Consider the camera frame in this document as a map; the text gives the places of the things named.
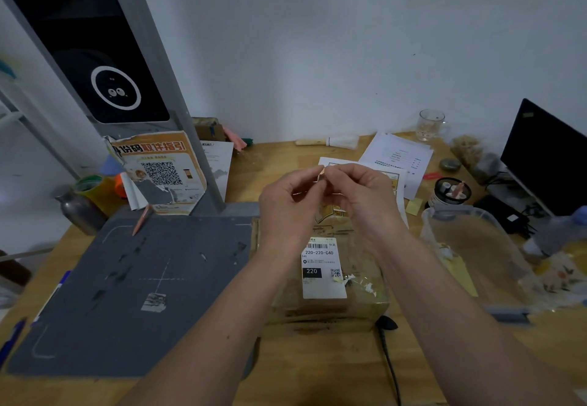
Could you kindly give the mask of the person's left hand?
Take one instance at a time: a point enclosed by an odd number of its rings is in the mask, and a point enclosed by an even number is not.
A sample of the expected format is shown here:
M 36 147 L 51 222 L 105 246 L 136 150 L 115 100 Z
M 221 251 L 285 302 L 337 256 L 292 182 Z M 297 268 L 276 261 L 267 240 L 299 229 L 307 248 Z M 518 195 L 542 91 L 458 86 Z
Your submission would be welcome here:
M 319 176 L 324 170 L 317 165 L 291 171 L 268 184 L 259 197 L 260 251 L 283 262 L 300 257 L 308 243 L 315 215 L 322 203 L 292 201 L 292 176 Z

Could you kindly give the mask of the person's right forearm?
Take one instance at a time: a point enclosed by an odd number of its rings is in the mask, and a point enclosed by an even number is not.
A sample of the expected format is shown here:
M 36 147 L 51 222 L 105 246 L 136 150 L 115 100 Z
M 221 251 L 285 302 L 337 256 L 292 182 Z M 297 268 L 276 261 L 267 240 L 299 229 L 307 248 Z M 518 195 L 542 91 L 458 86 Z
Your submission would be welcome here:
M 587 406 L 407 233 L 374 255 L 450 406 Z

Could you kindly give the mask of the white paper with yellow pictures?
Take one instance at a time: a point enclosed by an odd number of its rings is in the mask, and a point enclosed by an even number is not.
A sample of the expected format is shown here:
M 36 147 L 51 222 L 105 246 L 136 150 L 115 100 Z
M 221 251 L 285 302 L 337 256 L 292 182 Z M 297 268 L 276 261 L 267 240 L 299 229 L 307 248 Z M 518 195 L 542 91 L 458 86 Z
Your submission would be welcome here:
M 387 166 L 381 164 L 374 164 L 374 163 L 360 163 L 354 162 L 347 159 L 338 159 L 338 158 L 328 158 L 328 157 L 320 157 L 319 165 L 323 165 L 325 168 L 328 166 L 334 165 L 343 165 L 343 164 L 358 164 L 363 165 L 372 170 L 378 171 L 380 173 L 385 174 L 392 180 L 392 187 L 393 193 L 396 197 L 398 209 L 400 216 L 406 226 L 408 226 L 406 210 L 404 207 L 404 188 L 406 185 L 407 179 L 407 171 L 396 167 L 396 166 Z M 345 210 L 337 205 L 323 205 L 320 210 L 317 212 L 315 216 L 315 222 L 317 224 L 321 224 L 326 218 L 328 217 L 347 217 L 348 214 Z

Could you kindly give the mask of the white shipping label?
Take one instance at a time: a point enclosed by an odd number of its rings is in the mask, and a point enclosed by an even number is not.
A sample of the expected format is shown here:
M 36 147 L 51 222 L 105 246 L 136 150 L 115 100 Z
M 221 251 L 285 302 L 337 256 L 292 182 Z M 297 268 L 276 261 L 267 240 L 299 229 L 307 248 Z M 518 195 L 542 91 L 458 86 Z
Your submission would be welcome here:
M 347 299 L 338 244 L 332 237 L 310 237 L 301 253 L 305 300 Z

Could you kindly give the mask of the clear glass mug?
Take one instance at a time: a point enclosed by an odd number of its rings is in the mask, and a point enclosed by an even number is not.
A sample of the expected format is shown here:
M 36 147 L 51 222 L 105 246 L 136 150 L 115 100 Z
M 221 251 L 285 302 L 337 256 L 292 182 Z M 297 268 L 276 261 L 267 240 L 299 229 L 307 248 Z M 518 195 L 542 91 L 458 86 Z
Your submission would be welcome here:
M 425 143 L 446 135 L 449 129 L 444 112 L 427 108 L 419 112 L 415 137 L 419 142 Z

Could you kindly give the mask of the taped cardboard parcel box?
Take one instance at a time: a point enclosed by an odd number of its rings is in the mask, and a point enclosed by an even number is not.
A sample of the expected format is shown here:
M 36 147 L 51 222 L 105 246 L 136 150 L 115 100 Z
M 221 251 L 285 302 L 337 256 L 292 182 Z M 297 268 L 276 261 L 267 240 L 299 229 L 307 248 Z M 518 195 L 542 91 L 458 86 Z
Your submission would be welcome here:
M 312 236 L 336 239 L 348 298 L 303 299 L 300 256 L 272 301 L 260 337 L 370 331 L 389 307 L 382 271 L 348 216 L 315 224 Z

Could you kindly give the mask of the clear plastic bag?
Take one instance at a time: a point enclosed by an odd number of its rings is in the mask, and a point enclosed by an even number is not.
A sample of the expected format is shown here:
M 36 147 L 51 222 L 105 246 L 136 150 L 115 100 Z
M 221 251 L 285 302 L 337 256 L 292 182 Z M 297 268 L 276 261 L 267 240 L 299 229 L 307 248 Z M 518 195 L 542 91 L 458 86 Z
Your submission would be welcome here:
M 460 135 L 450 142 L 451 152 L 480 185 L 486 185 L 500 171 L 500 158 L 485 149 L 485 144 L 471 135 Z

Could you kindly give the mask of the torn orange poster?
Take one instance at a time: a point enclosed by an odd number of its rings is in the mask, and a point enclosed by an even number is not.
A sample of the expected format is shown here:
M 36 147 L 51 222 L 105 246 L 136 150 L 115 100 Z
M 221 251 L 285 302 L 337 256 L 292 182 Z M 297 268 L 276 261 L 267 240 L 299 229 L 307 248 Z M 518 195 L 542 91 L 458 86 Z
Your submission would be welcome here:
M 204 196 L 207 180 L 184 131 L 104 140 L 155 213 L 189 216 Z

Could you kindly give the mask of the gray metal scanner stand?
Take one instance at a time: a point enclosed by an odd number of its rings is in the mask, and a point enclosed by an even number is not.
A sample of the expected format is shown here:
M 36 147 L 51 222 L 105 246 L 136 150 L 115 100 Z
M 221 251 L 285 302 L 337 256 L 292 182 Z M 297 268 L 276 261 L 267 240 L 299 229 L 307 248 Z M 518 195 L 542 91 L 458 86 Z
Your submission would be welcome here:
M 8 60 L 10 73 L 0 75 L 3 98 L 19 108 L 37 132 L 52 143 L 58 156 L 73 168 L 75 177 L 85 177 L 97 170 L 104 159 L 94 156 L 113 158 L 121 165 L 109 151 L 105 136 L 120 140 L 138 134 L 184 131 L 207 180 L 207 190 L 189 216 L 219 215 L 225 209 L 224 201 L 147 1 L 118 2 L 170 115 L 168 121 L 103 124 L 95 120 L 13 0 L 0 0 L 0 19 L 4 15 L 11 19 L 8 23 L 0 23 L 0 47 L 10 53 L 11 47 L 5 38 L 12 37 L 16 39 L 12 45 L 29 46 L 33 58 L 27 60 L 23 54 L 17 54 L 17 60 Z

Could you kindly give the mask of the black power adapter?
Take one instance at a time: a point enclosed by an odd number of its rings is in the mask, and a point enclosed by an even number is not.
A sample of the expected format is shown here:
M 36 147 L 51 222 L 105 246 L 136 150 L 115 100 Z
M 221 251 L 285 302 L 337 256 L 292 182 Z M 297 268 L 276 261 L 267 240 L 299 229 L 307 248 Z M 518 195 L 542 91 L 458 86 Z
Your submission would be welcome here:
M 524 239 L 530 238 L 529 217 L 495 196 L 486 195 L 474 202 L 473 207 L 491 214 L 507 234 L 518 234 Z

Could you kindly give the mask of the pink pencil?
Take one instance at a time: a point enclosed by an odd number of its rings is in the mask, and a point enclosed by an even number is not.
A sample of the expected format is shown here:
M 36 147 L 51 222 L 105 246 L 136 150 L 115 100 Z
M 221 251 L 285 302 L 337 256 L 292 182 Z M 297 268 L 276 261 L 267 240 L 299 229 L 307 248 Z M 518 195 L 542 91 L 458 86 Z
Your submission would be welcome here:
M 151 216 L 151 212 L 152 212 L 152 211 L 153 211 L 153 206 L 152 206 L 152 204 L 150 204 L 150 203 L 149 203 L 149 204 L 148 204 L 148 205 L 147 205 L 147 206 L 144 208 L 144 210 L 143 210 L 143 212 L 142 212 L 141 216 L 139 217 L 139 219 L 138 219 L 138 221 L 137 221 L 137 223 L 136 223 L 136 225 L 135 225 L 135 227 L 134 227 L 134 230 L 133 230 L 133 232 L 132 232 L 132 234 L 131 234 L 131 235 L 132 235 L 132 237 L 134 237 L 134 236 L 136 236 L 136 235 L 138 234 L 138 232 L 141 230 L 141 228 L 143 227 L 143 225 L 146 223 L 146 221 L 147 221 L 147 220 L 149 219 L 149 217 Z

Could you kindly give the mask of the yellow tape roll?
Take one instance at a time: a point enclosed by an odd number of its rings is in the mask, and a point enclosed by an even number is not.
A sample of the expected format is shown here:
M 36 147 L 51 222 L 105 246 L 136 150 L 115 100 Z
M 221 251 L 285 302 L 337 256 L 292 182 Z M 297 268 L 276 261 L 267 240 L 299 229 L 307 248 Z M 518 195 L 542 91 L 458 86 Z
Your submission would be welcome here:
M 74 191 L 92 201 L 107 217 L 114 215 L 126 201 L 115 191 L 114 179 L 99 174 L 78 180 Z

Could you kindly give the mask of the clear plastic bottle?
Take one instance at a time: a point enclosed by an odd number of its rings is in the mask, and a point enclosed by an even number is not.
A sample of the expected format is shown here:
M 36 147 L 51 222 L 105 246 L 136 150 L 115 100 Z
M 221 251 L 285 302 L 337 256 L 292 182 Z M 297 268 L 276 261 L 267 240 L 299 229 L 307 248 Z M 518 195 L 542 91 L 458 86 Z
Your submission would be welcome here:
M 522 246 L 526 254 L 552 256 L 571 242 L 587 240 L 587 205 L 572 215 L 551 218 L 547 224 Z

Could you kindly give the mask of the steel bottle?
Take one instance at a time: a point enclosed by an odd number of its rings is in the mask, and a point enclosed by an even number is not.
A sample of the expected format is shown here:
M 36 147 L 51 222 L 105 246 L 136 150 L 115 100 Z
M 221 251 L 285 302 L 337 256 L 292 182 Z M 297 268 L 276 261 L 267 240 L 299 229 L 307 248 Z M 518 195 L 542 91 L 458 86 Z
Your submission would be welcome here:
M 77 194 L 72 187 L 60 185 L 52 191 L 51 195 L 59 202 L 64 217 L 84 234 L 95 236 L 107 223 L 106 214 L 90 199 Z

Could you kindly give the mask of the black scanner screen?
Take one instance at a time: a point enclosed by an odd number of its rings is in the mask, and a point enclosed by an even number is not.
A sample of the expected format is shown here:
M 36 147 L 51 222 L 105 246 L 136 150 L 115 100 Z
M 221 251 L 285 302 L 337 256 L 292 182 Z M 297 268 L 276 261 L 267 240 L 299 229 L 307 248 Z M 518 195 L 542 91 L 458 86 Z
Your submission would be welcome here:
M 170 119 L 118 0 L 13 1 L 95 120 Z

